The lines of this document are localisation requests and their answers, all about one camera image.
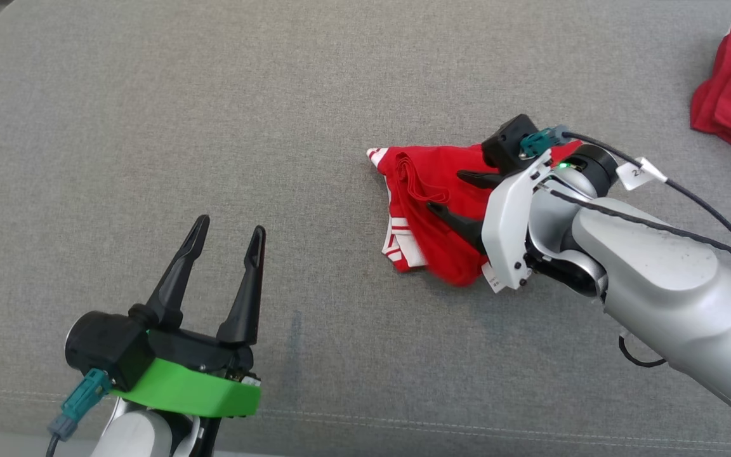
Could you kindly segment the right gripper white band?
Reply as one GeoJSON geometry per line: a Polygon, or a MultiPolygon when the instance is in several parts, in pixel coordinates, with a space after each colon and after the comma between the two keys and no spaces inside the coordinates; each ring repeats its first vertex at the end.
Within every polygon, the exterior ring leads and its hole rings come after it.
{"type": "Polygon", "coordinates": [[[507,178],[499,173],[459,170],[456,176],[480,190],[493,190],[484,220],[452,212],[448,206],[428,202],[427,208],[480,255],[487,255],[496,279],[504,288],[519,289],[530,272],[526,266],[525,240],[534,189],[550,173],[551,151],[507,178]]]}

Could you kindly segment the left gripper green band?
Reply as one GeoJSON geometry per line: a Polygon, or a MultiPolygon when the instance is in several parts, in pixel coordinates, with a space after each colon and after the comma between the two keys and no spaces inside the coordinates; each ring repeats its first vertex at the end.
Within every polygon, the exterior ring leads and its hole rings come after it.
{"type": "Polygon", "coordinates": [[[150,409],[203,418],[253,416],[261,380],[253,370],[250,345],[258,341],[267,232],[255,226],[244,255],[244,275],[231,312],[214,336],[177,330],[181,304],[194,262],[205,246],[211,217],[198,216],[146,303],[129,317],[148,333],[155,359],[128,392],[111,394],[150,409]]]}

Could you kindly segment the red basketball jersey number 23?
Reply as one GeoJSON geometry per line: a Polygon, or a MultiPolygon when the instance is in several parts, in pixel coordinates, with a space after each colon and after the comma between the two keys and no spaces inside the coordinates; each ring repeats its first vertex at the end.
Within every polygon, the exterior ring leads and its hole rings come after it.
{"type": "Polygon", "coordinates": [[[388,231],[383,254],[399,272],[424,267],[451,286],[465,287],[481,277],[487,257],[435,216],[432,201],[458,216],[481,220],[491,190],[458,178],[458,171],[497,173],[484,163],[481,145],[411,145],[366,151],[388,190],[388,231]]]}

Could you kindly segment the grey fabric sofa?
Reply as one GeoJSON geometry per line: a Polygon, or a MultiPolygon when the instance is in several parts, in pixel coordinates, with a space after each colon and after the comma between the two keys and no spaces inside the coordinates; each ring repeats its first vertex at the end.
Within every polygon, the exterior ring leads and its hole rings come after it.
{"type": "Polygon", "coordinates": [[[77,384],[85,312],[145,301],[211,216],[183,327],[214,334],[253,228],[258,413],[224,451],[731,457],[731,408],[618,350],[537,275],[493,293],[382,255],[367,150],[471,145],[525,113],[659,169],[731,220],[731,147],[688,126],[731,0],[14,0],[0,12],[0,436],[77,384]]]}

